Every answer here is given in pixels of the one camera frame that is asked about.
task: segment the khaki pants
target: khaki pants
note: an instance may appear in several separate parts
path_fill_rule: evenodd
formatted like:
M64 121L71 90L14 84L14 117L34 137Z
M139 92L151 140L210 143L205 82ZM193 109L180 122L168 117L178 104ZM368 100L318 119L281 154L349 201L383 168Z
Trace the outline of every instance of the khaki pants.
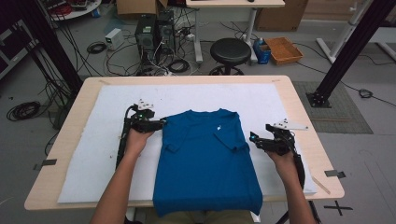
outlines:
M175 212L164 217L151 217L147 224L195 224L193 212ZM253 224L253 218L247 210L209 211L204 215L204 224Z

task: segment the black metal pole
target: black metal pole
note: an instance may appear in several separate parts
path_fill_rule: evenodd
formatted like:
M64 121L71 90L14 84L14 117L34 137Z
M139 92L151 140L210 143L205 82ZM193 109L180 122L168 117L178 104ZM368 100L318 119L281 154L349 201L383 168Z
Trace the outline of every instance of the black metal pole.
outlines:
M52 31L36 0L15 0L14 7L18 9L23 22L32 36L36 38L47 52L52 62L71 90L71 97L75 98L81 89L82 80L70 62L66 52Z
M328 103L334 88L375 34L381 22L384 21L395 6L396 0L373 1L352 36L337 56L326 77L323 78L314 93L307 94L312 106L323 106Z

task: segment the forearm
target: forearm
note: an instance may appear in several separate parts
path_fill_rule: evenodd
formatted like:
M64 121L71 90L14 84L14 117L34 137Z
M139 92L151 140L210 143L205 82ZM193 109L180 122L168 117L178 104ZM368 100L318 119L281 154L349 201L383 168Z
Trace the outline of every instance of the forearm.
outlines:
M125 156L103 193L91 223L123 223L138 155Z
M300 187L298 178L289 180L289 182L285 181L284 185L288 198L290 224L316 223Z

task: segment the person's arm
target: person's arm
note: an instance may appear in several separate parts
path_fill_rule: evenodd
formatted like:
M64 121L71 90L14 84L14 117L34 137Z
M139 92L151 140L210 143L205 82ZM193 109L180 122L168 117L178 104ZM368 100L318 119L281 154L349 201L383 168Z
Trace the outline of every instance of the person's arm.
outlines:
M267 152L267 154L274 161L285 186L290 224L317 223L301 189L293 154L291 152L283 156L278 156L275 152Z
M97 204L91 223L124 222L134 166L152 134L129 131L125 155Z

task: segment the person's right hand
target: person's right hand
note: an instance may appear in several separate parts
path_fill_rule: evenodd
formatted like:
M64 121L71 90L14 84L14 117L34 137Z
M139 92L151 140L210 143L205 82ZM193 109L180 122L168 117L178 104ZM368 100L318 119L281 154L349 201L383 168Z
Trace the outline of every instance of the person's right hand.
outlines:
M294 164L293 153L290 151L283 156L277 155L275 152L265 151L274 161L277 173L284 184L299 183L297 169Z

